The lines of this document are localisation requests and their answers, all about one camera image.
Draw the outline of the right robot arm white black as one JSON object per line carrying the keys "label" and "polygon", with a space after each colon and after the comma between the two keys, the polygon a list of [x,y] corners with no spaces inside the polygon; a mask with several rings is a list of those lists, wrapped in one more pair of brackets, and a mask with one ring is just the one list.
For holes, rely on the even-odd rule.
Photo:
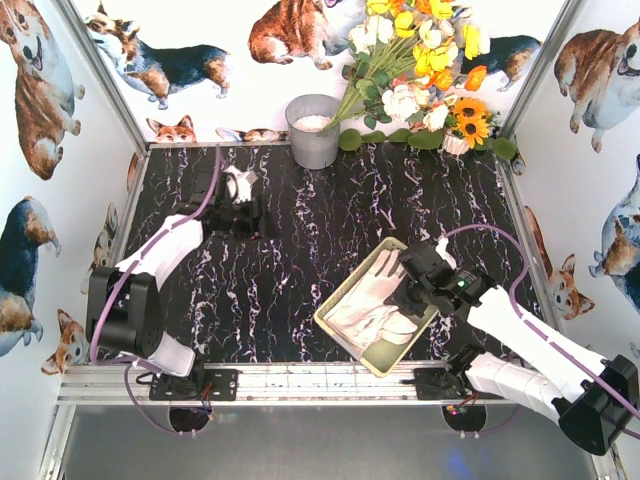
{"label": "right robot arm white black", "polygon": [[500,396],[555,423],[575,445],[605,455],[639,415],[639,374],[623,355],[586,349],[513,301],[476,266],[454,268],[420,242],[399,256],[406,277],[393,299],[408,312],[434,306],[515,352],[524,366],[468,346],[450,362],[468,388]]}

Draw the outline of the white grey glove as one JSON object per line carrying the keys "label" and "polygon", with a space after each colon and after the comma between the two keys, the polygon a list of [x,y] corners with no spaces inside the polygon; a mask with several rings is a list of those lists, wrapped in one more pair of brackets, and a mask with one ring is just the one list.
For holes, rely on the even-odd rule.
{"label": "white grey glove", "polygon": [[382,250],[357,284],[325,315],[325,321],[361,351],[378,340],[408,343],[418,327],[385,301],[400,285],[405,271],[400,250]]}

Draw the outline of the pale green plastic storage basket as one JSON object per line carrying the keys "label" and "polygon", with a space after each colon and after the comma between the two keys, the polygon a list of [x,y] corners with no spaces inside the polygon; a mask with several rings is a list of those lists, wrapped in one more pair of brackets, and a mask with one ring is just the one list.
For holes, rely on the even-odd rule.
{"label": "pale green plastic storage basket", "polygon": [[399,262],[407,246],[385,238],[329,296],[314,322],[373,375],[398,365],[439,314],[433,305],[410,311],[392,295],[409,279]]}

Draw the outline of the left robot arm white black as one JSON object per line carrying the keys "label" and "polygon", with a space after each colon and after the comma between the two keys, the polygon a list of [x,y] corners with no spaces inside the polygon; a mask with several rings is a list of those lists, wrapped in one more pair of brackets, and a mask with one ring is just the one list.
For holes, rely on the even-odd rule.
{"label": "left robot arm white black", "polygon": [[113,267],[94,269],[86,320],[93,364],[102,364],[99,351],[106,349],[114,353],[116,364],[140,365],[177,378],[191,374],[196,354],[167,332],[161,287],[208,239],[266,237],[267,210],[257,179],[254,172],[234,166],[214,172],[206,190],[177,205],[137,251]]}

